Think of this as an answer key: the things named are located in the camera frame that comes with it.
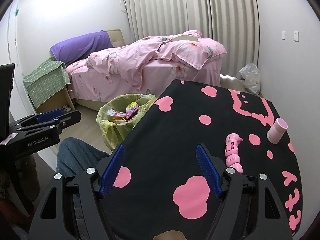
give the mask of beige curtain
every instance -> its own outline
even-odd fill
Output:
[[[188,30],[186,0],[126,0],[135,40]]]
[[[223,75],[241,78],[239,70],[258,63],[259,16],[257,0],[187,0],[190,29],[220,42],[228,51]]]

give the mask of jeans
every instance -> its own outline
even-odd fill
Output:
[[[64,139],[58,149],[57,172],[65,177],[76,176],[109,155],[76,138]],[[82,240],[89,240],[81,209],[79,195],[73,197],[76,219]]]

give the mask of black table mat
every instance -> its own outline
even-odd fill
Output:
[[[268,116],[269,108],[275,120],[279,115],[273,104],[265,101],[265,107],[264,99],[219,87],[214,87],[217,90],[215,97],[214,94],[208,96],[201,91],[207,86],[173,81],[159,98],[173,99],[170,111],[167,111],[168,106],[154,104],[122,143],[126,151],[123,166],[130,170],[131,180],[123,188],[114,187],[102,205],[113,230],[123,239],[152,240],[169,230],[182,232],[188,240],[205,239],[220,200],[210,193],[206,213],[198,219],[187,219],[179,213],[173,193],[191,177],[203,176],[196,160],[197,145],[204,143],[212,155],[225,161],[225,139],[230,133],[243,138],[238,148],[245,175],[267,174],[284,206],[290,194],[295,200],[295,193],[299,192],[300,198],[292,210],[285,207],[288,221],[292,220],[292,233],[298,231],[302,187],[296,156],[288,146],[287,132],[277,145],[273,145],[266,137],[269,124],[263,125],[260,120],[233,109],[239,104],[235,103],[238,98],[244,114]],[[201,115],[209,116],[211,123],[202,124]],[[260,145],[250,143],[250,134],[260,138]],[[273,159],[267,156],[267,151],[273,153]],[[297,181],[290,181],[285,186],[283,171],[294,174]]]

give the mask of trash can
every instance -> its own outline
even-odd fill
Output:
[[[97,124],[100,126],[106,146],[113,151],[118,144],[122,143],[156,100],[154,95],[128,94],[118,96],[103,106],[97,115]],[[108,110],[114,109],[125,113],[126,107],[132,102],[138,104],[139,110],[131,120],[120,124],[110,121],[112,117],[107,114]]]

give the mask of white label sticker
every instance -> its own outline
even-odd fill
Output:
[[[14,137],[16,137],[19,133],[12,133],[10,134],[6,139],[4,139],[0,145],[6,145],[8,142],[10,142]]]

